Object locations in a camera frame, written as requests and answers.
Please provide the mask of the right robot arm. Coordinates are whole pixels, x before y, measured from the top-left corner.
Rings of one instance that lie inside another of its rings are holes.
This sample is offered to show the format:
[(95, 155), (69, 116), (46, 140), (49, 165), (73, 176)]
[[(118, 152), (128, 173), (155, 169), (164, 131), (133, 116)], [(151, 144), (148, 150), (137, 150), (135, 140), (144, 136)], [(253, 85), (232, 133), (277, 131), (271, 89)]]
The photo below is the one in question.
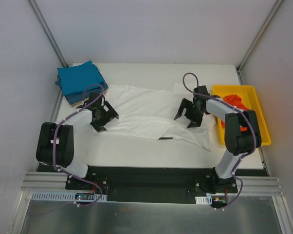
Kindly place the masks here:
[(185, 112), (185, 117), (190, 120), (188, 128), (200, 127), (205, 114), (213, 114), (224, 122), (226, 151), (210, 175), (200, 182), (202, 190), (219, 193), (233, 182), (242, 159), (261, 146), (258, 120), (255, 111), (242, 110), (217, 95), (209, 95), (206, 86), (194, 88), (192, 94), (192, 100), (182, 99), (174, 119)]

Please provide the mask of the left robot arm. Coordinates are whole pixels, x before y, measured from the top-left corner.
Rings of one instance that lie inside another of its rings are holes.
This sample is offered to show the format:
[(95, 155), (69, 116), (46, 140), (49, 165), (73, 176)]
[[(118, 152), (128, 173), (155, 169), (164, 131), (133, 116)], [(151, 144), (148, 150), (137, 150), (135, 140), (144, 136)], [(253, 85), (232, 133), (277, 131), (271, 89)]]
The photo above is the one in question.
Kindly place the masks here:
[(88, 100), (77, 106), (75, 112), (58, 122), (44, 122), (38, 138), (36, 159), (51, 165), (56, 171), (77, 177), (77, 184), (87, 190), (93, 186), (89, 166), (74, 156), (74, 136), (78, 130), (91, 126), (96, 132), (106, 131), (105, 125), (118, 119), (116, 110), (104, 95), (90, 93)]

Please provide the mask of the white t shirt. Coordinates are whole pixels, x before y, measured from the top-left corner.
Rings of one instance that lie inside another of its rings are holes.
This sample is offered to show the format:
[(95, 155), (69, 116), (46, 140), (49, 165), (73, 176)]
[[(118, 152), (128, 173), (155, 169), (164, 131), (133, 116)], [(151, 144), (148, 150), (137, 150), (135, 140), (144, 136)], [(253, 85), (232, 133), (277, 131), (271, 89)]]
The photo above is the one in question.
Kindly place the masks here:
[(188, 128), (190, 121), (185, 116), (174, 119), (182, 99), (192, 98), (180, 83), (174, 83), (170, 91), (111, 85), (105, 98), (119, 115), (107, 124), (110, 134), (152, 140), (171, 138), (208, 151), (214, 147), (216, 122), (212, 115), (205, 115), (196, 128)]

